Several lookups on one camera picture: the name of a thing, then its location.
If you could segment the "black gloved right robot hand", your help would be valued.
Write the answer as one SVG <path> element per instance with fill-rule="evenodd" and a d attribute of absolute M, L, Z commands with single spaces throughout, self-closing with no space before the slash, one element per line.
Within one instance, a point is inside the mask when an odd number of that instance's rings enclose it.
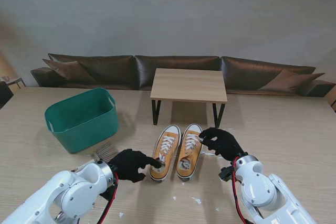
<path fill-rule="evenodd" d="M 235 137 L 225 130 L 210 127 L 203 130 L 199 138 L 209 151 L 215 151 L 215 155 L 221 155 L 227 161 L 233 162 L 236 157 L 246 154 Z"/>

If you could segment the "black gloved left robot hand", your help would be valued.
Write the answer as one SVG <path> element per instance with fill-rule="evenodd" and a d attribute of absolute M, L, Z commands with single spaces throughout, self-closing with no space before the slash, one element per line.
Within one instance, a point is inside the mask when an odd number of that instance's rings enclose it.
<path fill-rule="evenodd" d="M 120 180 L 128 180 L 133 183 L 140 182 L 146 177 L 144 173 L 139 173 L 139 168 L 145 169 L 147 165 L 154 168 L 161 167 L 159 161 L 132 149 L 126 149 L 118 153 L 108 161 L 108 165 Z"/>

